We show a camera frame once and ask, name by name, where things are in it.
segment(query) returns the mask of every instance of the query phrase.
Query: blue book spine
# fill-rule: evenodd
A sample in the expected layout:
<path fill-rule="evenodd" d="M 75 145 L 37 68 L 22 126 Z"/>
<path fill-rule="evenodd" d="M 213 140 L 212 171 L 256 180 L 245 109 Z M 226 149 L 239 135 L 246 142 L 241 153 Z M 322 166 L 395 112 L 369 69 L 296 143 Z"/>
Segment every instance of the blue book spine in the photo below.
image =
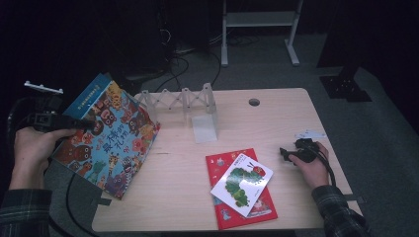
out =
<path fill-rule="evenodd" d="M 110 83 L 111 79 L 103 74 L 99 74 L 63 114 L 75 119 L 83 119 L 98 98 L 106 91 Z"/>

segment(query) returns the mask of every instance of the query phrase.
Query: small paper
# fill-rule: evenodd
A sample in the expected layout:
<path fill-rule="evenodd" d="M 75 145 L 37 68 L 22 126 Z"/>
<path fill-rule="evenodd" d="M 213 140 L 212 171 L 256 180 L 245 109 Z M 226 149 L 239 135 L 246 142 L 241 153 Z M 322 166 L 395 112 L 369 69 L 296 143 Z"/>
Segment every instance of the small paper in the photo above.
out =
<path fill-rule="evenodd" d="M 211 193 L 246 217 L 272 175 L 271 169 L 241 153 Z"/>
<path fill-rule="evenodd" d="M 309 129 L 307 129 L 305 132 L 295 135 L 295 138 L 320 138 L 320 137 L 326 137 L 326 134 L 317 132 L 315 130 L 309 130 Z"/>

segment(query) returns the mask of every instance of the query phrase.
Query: sleeve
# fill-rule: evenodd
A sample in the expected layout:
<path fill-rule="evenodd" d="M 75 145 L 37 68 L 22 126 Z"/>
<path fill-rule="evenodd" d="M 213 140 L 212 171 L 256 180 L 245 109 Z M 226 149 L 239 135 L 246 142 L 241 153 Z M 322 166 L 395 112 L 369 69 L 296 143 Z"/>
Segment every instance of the sleeve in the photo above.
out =
<path fill-rule="evenodd" d="M 51 191 L 11 190 L 0 208 L 1 236 L 49 236 Z"/>
<path fill-rule="evenodd" d="M 324 218 L 326 236 L 370 236 L 366 220 L 349 208 L 338 188 L 321 186 L 311 195 Z"/>

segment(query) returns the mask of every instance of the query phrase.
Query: red book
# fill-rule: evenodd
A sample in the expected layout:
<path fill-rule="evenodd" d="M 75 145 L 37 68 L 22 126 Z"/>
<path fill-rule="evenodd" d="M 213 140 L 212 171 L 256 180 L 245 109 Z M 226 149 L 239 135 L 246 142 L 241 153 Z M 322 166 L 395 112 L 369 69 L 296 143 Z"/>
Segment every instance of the red book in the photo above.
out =
<path fill-rule="evenodd" d="M 218 180 L 227 171 L 228 167 L 240 153 L 251 157 L 255 161 L 258 160 L 253 148 L 215 154 L 206 157 L 211 187 L 215 186 Z M 277 211 L 275 210 L 268 188 L 265 188 L 262 191 L 259 199 L 256 201 L 247 217 L 244 217 L 217 197 L 212 197 L 219 230 L 278 218 Z"/>

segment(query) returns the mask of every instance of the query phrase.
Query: white shelf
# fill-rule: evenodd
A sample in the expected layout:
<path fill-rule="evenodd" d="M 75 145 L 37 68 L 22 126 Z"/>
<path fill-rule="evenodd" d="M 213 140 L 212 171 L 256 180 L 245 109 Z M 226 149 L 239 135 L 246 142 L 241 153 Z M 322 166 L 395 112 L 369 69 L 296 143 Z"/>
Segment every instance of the white shelf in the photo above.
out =
<path fill-rule="evenodd" d="M 227 13 L 227 27 L 286 27 L 293 25 L 295 12 Z"/>

